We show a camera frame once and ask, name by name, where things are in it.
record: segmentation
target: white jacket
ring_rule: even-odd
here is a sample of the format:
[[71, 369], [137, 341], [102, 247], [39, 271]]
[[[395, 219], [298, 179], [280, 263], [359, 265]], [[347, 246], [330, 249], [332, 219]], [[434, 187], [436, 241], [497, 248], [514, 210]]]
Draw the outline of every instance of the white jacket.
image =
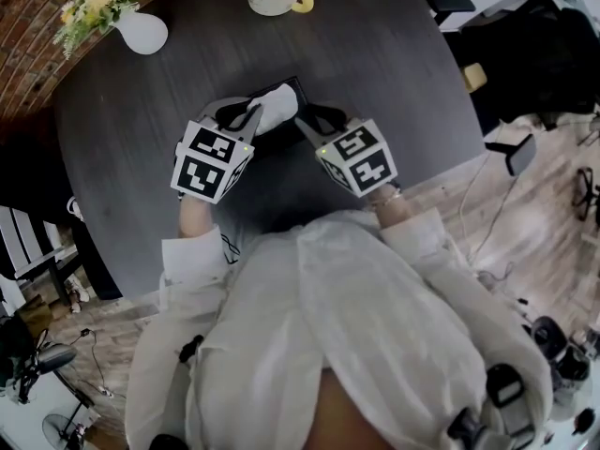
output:
[[[334, 214], [261, 237], [233, 273], [218, 228], [163, 242], [166, 311], [132, 365], [131, 450], [146, 450], [160, 432], [185, 435], [194, 450], [299, 450], [323, 368], [398, 449], [440, 448], [463, 408], [481, 413], [486, 370], [500, 363], [520, 373], [542, 432], [548, 364], [473, 277], [437, 210], [383, 230], [381, 240], [355, 221]], [[191, 384], [184, 375], [172, 385], [177, 354], [199, 334]], [[168, 410], [168, 399], [185, 393], [185, 416]]]

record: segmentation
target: white cube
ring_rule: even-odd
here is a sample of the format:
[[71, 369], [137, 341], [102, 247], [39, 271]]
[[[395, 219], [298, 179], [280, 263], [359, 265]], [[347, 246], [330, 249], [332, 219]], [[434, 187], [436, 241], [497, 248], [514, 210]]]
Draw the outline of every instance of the white cube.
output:
[[352, 121], [346, 133], [319, 148], [316, 156], [334, 182], [357, 197], [398, 176], [387, 142], [373, 120]]
[[218, 203], [239, 180], [254, 155], [254, 147], [223, 135], [209, 124], [187, 124], [186, 135], [175, 151], [171, 187]]

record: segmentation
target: sleeve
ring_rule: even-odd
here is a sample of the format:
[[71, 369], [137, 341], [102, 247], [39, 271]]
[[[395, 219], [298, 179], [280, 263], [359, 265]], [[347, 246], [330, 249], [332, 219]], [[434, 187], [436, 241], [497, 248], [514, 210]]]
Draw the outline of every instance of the sleeve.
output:
[[229, 268], [219, 227], [197, 238], [164, 240], [162, 256], [160, 314], [144, 329], [129, 372], [125, 427], [131, 450], [147, 450], [165, 428], [183, 440], [185, 419], [180, 431], [169, 421], [169, 396], [185, 394], [187, 389], [177, 385], [189, 383], [174, 378], [178, 356], [184, 345], [210, 330], [226, 296]]
[[505, 363], [520, 373], [536, 433], [541, 432], [552, 406], [548, 362], [517, 315], [479, 283], [445, 230], [438, 210], [382, 230], [382, 239], [464, 321], [487, 368]]

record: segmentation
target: vase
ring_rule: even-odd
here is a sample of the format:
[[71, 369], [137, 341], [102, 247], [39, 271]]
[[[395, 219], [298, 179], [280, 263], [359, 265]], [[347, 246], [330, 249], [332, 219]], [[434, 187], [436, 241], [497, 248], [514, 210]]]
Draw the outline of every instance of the vase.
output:
[[169, 36], [167, 25], [160, 18], [137, 11], [122, 13], [112, 26], [121, 32], [132, 51], [142, 55], [158, 52]]

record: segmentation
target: floor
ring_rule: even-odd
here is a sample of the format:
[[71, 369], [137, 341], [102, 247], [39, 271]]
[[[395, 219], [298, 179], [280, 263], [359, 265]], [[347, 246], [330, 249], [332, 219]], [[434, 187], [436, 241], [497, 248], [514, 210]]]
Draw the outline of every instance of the floor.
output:
[[[582, 232], [591, 236], [598, 232], [591, 221], [578, 221], [571, 207], [577, 168], [587, 165], [600, 171], [600, 143], [577, 145], [590, 131], [590, 120], [567, 115], [557, 130], [545, 132], [524, 119], [504, 126], [500, 136], [492, 134], [492, 140], [510, 143], [535, 133], [537, 156], [517, 180], [508, 175], [502, 156], [488, 154], [406, 191], [415, 212], [439, 208], [473, 267], [489, 272], [480, 277], [492, 291], [527, 299], [530, 304], [523, 309], [529, 318], [550, 315], [567, 333], [595, 323], [600, 312], [596, 278], [600, 259], [595, 247], [581, 238]], [[102, 378], [92, 354], [92, 335], [74, 344], [80, 353], [63, 373], [96, 402], [102, 414], [99, 425], [112, 435], [124, 434], [128, 369], [142, 330], [158, 312], [156, 303], [154, 294], [136, 301], [95, 299], [81, 314], [52, 326], [53, 339], [66, 343], [84, 328], [97, 333], [94, 353], [104, 386], [114, 392], [114, 398], [96, 390]]]

